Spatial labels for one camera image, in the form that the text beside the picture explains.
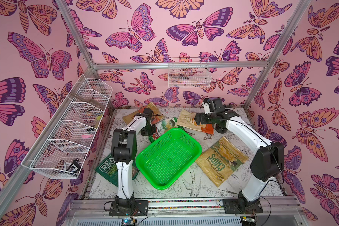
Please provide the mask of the green Chio chips bag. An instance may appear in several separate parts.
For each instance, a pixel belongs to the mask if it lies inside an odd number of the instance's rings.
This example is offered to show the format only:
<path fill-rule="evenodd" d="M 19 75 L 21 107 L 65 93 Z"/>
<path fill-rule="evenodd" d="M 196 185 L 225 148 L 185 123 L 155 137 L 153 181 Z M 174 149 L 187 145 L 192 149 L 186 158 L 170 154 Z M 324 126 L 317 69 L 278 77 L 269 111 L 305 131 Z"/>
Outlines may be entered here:
<path fill-rule="evenodd" d="M 159 137 L 161 137 L 164 133 L 166 133 L 168 130 L 173 129 L 173 128 L 179 128 L 182 129 L 184 132 L 186 132 L 188 135 L 193 136 L 194 133 L 191 133 L 187 130 L 185 130 L 184 127 L 178 126 L 177 125 L 177 118 L 166 118 L 163 119 L 162 121 L 156 123 L 155 125 L 155 133 L 149 137 L 149 141 L 153 143 L 156 141 Z"/>

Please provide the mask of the beige orange chips bag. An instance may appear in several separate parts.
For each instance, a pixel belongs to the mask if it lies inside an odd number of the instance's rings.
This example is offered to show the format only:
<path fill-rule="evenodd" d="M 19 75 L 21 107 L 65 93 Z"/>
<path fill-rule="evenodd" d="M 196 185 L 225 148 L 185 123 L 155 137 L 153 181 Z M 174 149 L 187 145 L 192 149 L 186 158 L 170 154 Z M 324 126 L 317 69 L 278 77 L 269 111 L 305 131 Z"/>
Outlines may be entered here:
<path fill-rule="evenodd" d="M 196 113 L 190 113 L 185 109 L 179 114 L 176 125 L 184 128 L 188 128 L 194 131 L 204 132 L 207 134 L 214 134 L 214 129 L 211 124 L 199 125 L 195 122 Z"/>

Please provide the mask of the tan kraft Chips bag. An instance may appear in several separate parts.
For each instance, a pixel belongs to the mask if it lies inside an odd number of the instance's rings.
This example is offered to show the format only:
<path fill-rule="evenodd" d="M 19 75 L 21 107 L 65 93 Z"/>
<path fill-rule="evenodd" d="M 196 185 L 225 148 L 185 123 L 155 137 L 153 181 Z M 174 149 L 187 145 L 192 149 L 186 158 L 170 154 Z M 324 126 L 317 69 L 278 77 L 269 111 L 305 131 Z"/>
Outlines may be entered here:
<path fill-rule="evenodd" d="M 195 161 L 205 175 L 220 187 L 249 157 L 225 137 L 220 138 Z"/>

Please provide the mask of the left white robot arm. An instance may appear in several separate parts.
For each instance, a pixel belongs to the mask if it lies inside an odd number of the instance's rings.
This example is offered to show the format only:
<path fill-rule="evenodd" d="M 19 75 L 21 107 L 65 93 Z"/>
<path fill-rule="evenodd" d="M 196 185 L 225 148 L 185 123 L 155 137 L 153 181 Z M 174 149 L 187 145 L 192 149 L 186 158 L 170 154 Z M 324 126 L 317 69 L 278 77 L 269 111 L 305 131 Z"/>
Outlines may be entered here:
<path fill-rule="evenodd" d="M 118 171 L 118 193 L 115 197 L 115 208 L 118 210 L 132 212 L 135 209 L 132 168 L 137 156 L 137 135 L 140 133 L 148 137 L 154 134 L 152 117 L 153 111 L 145 108 L 125 127 L 114 130 L 111 155 Z"/>

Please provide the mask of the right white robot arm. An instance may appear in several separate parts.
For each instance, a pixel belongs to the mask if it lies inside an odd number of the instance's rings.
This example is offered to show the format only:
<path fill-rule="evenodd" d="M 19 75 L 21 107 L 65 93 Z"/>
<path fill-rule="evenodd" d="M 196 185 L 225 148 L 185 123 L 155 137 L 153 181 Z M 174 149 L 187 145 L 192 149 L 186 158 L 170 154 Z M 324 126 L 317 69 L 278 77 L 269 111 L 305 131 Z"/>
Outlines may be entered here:
<path fill-rule="evenodd" d="M 250 164 L 251 177 L 238 194 L 238 198 L 224 200 L 240 212 L 253 210 L 260 204 L 261 193 L 269 182 L 276 182 L 276 176 L 284 170 L 284 146 L 273 142 L 256 132 L 235 111 L 225 108 L 220 98 L 206 98 L 202 104 L 204 112 L 195 115 L 198 125 L 211 124 L 218 133 L 230 131 L 238 136 L 254 153 Z"/>

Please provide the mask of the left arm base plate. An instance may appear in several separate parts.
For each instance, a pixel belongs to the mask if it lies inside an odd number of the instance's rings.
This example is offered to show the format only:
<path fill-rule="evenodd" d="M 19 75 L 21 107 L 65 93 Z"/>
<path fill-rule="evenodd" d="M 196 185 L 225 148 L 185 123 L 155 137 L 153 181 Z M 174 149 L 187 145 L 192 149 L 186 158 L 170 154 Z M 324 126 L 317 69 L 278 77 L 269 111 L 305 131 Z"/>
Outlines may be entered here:
<path fill-rule="evenodd" d="M 109 208 L 109 216 L 147 216 L 148 200 L 120 200 L 113 201 Z"/>

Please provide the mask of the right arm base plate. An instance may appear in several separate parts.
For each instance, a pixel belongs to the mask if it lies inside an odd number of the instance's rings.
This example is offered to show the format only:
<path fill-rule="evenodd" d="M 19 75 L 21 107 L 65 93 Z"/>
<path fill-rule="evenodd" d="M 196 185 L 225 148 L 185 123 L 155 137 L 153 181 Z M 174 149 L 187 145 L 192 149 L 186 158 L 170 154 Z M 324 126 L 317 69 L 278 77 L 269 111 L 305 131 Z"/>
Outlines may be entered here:
<path fill-rule="evenodd" d="M 223 199 L 222 206 L 225 214 L 253 214 L 263 213 L 260 199 L 249 202 L 246 199 Z"/>

